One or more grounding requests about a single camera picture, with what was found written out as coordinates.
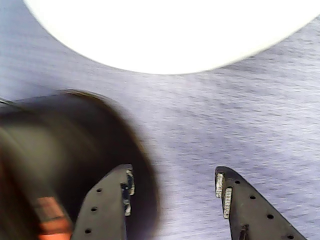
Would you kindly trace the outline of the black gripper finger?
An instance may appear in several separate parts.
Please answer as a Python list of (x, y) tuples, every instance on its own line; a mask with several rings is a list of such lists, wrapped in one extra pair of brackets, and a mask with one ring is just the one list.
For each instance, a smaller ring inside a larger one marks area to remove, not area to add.
[(108, 172), (85, 196), (72, 240), (126, 240), (126, 217), (135, 194), (133, 167), (121, 164)]
[(215, 196), (233, 240), (304, 240), (305, 237), (247, 180), (227, 166), (214, 173)]

